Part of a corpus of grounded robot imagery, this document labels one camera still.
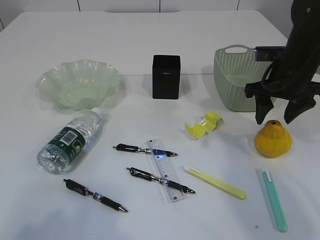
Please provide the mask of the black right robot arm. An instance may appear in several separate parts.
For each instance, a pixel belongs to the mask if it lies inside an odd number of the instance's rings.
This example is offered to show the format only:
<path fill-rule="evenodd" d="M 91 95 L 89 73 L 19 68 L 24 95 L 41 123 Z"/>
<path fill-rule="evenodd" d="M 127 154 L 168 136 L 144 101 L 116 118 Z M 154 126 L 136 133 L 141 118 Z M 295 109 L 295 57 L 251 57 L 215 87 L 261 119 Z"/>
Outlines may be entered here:
<path fill-rule="evenodd" d="M 261 80 L 248 83 L 244 93 L 255 98 L 255 120 L 261 124 L 274 104 L 272 98 L 288 101 L 284 120 L 291 123 L 316 105 L 320 84 L 313 77 L 320 65 L 320 2 L 295 0 L 291 6 L 293 27 L 285 46 L 257 46 L 256 62 L 270 62 Z"/>

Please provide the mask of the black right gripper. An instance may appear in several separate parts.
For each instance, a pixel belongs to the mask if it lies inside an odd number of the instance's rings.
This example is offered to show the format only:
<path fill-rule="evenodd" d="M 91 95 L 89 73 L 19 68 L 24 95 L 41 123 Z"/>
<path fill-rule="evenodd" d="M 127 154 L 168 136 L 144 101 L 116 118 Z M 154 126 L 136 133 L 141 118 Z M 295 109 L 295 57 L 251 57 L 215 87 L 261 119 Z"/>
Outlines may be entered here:
<path fill-rule="evenodd" d="M 270 97 L 289 100 L 284 112 L 287 124 L 316 105 L 312 96 L 317 94 L 317 85 L 312 78 L 320 65 L 320 43 L 289 42 L 284 47 L 283 58 L 270 61 L 261 80 L 245 86 L 245 96 L 255 97 L 258 125 L 274 108 Z"/>

